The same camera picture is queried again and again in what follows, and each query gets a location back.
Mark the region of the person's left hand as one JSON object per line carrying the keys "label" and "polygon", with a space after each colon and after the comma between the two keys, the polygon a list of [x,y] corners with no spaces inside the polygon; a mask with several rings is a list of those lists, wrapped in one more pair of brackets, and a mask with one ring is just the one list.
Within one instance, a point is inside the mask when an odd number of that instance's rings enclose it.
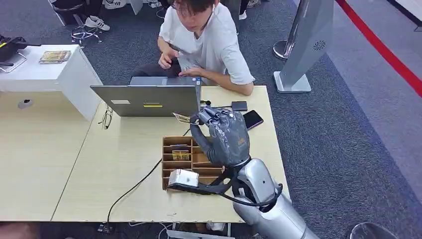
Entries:
{"label": "person's left hand", "polygon": [[180,77],[190,76],[190,77],[202,77],[205,70],[200,67],[193,67],[186,70],[183,70],[179,73]]}

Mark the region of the person's right hand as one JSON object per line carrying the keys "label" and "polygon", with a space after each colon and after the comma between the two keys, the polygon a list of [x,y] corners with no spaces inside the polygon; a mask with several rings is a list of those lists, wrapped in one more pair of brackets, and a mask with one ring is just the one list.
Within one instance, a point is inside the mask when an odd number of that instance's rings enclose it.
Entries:
{"label": "person's right hand", "polygon": [[168,48],[161,53],[158,64],[163,69],[170,69],[171,66],[175,65],[178,62],[178,55],[178,51],[172,48]]}

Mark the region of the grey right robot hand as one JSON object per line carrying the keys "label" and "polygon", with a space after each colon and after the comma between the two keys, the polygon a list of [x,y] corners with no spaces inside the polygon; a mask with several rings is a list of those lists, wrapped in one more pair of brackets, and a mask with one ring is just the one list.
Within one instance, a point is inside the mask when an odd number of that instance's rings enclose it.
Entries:
{"label": "grey right robot hand", "polygon": [[190,131],[208,160],[236,167],[250,159],[250,140],[240,112],[204,107],[190,116]]}

